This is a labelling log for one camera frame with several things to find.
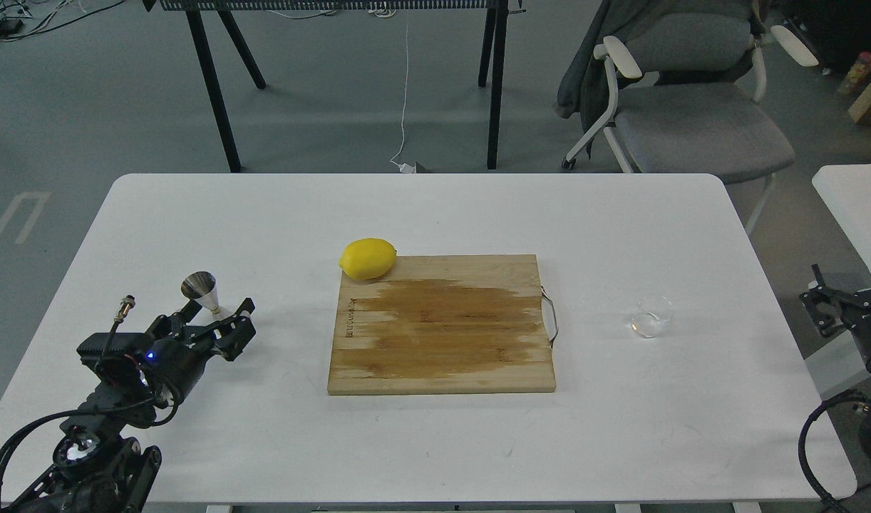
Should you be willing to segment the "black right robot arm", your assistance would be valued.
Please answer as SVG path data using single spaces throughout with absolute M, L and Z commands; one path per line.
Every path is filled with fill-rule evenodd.
M 849 292 L 826 284 L 823 273 L 817 264 L 811 266 L 814 280 L 800 293 L 800 300 L 811 325 L 821 338 L 830 340 L 841 333 L 852 335 L 856 351 L 871 375 L 871 288 Z M 814 423 L 834 407 L 850 405 L 859 412 L 860 423 L 856 440 L 860 452 L 871 463 L 871 397 L 856 389 L 845 389 L 831 393 L 806 418 L 797 441 L 798 464 L 803 476 L 817 495 L 824 512 L 846 512 L 843 499 L 836 499 L 816 477 L 810 466 L 807 442 Z

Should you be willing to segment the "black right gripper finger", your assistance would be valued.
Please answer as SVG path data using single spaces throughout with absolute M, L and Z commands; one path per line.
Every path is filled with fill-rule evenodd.
M 823 338 L 832 338 L 847 329 L 842 316 L 844 309 L 865 308 L 865 302 L 856 294 L 830 288 L 818 265 L 812 265 L 815 285 L 798 296 L 809 316 L 811 324 Z

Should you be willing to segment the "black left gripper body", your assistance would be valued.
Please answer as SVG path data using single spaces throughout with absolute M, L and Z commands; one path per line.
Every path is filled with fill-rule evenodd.
M 216 348 L 217 324 L 182 326 L 179 338 L 168 324 L 146 329 L 145 347 L 137 355 L 139 382 L 158 400 L 158 407 L 182 405 L 201 379 Z

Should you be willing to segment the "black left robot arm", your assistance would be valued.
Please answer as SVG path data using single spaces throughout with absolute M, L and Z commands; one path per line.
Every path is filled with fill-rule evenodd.
M 256 334 L 255 311 L 246 298 L 236 311 L 204 326 L 193 325 L 203 306 L 191 299 L 180 311 L 159 315 L 143 332 L 111 328 L 77 348 L 81 363 L 98 377 L 96 389 L 76 409 L 28 423 L 0 448 L 0 512 L 141 512 L 158 477 L 158 446 L 143 447 L 126 427 L 156 428 L 174 417 L 213 356 L 236 360 Z M 2 501 L 6 467 L 16 448 L 44 423 L 60 421 L 62 439 L 52 462 L 9 504 Z

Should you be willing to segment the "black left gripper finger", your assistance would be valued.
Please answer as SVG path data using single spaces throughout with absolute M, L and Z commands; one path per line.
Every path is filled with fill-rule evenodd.
M 201 311 L 202 306 L 195 300 L 188 300 L 179 311 L 170 315 L 161 314 L 148 327 L 148 338 L 152 341 L 165 340 L 182 340 L 182 332 L 187 327 L 188 322 Z
M 218 355 L 225 361 L 236 360 L 257 333 L 251 321 L 254 311 L 253 299 L 245 298 L 239 308 L 227 318 L 195 328 L 193 350 L 208 357 Z

